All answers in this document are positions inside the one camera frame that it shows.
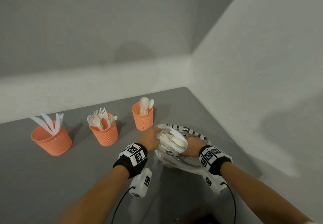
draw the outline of black cable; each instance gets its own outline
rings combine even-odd
[[[113,223],[113,220],[114,220],[114,217],[115,217],[116,212],[117,212],[117,210],[118,210],[118,207],[119,207],[119,205],[121,204],[121,201],[123,200],[124,196],[126,196],[126,194],[130,191],[130,189],[135,189],[135,188],[136,188],[136,187],[131,187],[131,188],[129,188],[129,189],[126,191],[126,193],[123,195],[123,197],[121,198],[121,200],[120,200],[120,202],[119,202],[119,204],[118,204],[118,206],[117,206],[116,210],[114,211],[114,214],[113,214],[113,217],[112,217],[111,224]]]
[[[225,182],[222,182],[220,185],[223,185],[223,184],[225,184],[225,185],[229,188],[229,190],[230,190],[230,192],[231,192],[231,195],[232,195],[232,198],[233,198],[233,203],[234,203],[234,205],[235,205],[235,218],[233,219],[233,224],[236,224],[236,217],[237,217],[236,201],[235,201],[235,198],[234,198],[233,193],[232,193],[232,191],[231,191],[231,188],[228,186],[228,184],[226,184]]]

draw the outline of orange cup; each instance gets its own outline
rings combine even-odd
[[[65,153],[72,145],[72,139],[67,134],[63,125],[61,125],[59,132],[53,136],[44,128],[38,126],[32,132],[31,139],[53,156]]]
[[[152,126],[153,111],[154,111],[154,107],[152,107],[151,109],[148,109],[147,115],[139,115],[140,113],[139,103],[136,103],[135,105],[132,106],[133,118],[135,120],[135,124],[138,130],[144,131]]]
[[[102,146],[110,146],[114,144],[119,137],[116,122],[114,121],[112,125],[108,128],[107,121],[105,119],[102,119],[102,126],[103,130],[99,130],[99,128],[94,126],[90,126],[90,129],[92,130],[93,134]]]

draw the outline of gray table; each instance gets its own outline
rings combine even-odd
[[[154,125],[171,123],[192,128],[231,155],[238,166],[260,176],[252,161],[186,87],[144,96],[155,100]],[[111,169],[118,154],[138,140],[141,132],[135,127],[131,107],[140,97],[62,111],[73,145],[57,157],[30,139],[37,126],[31,119],[0,124],[0,222],[55,223]],[[119,140],[109,147],[97,142],[86,121],[103,106],[119,115]],[[169,223],[215,198],[202,177],[164,167],[153,152],[148,159],[146,166],[152,171],[152,179],[147,196],[124,198],[115,223]]]

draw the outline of human arm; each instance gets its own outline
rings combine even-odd
[[[205,146],[197,137],[187,137],[188,148],[185,157],[199,157]],[[263,182],[252,177],[230,162],[220,166],[224,180],[236,191],[254,214],[265,224],[304,224],[310,221],[301,211],[281,197]]]
[[[160,143],[159,139],[156,139],[156,133],[160,131],[160,128],[148,128],[138,142],[150,152]],[[129,171],[123,165],[116,165],[67,211],[59,223],[104,223],[129,175]]]

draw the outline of black wristband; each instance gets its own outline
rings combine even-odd
[[[137,149],[135,146],[133,146],[133,144],[130,145],[120,154],[120,158],[115,162],[115,164],[112,167],[114,168],[116,165],[123,165],[129,172],[129,178],[133,178],[136,175],[138,175],[143,170],[148,160],[146,158],[148,151],[145,148],[145,146],[140,143],[136,143],[136,145],[140,146],[141,148]],[[132,153],[130,156],[126,156],[123,154],[126,150],[127,152],[134,153]]]
[[[218,176],[221,176],[220,169],[224,162],[232,163],[231,157],[211,145],[205,145],[200,149],[199,160],[208,172]]]

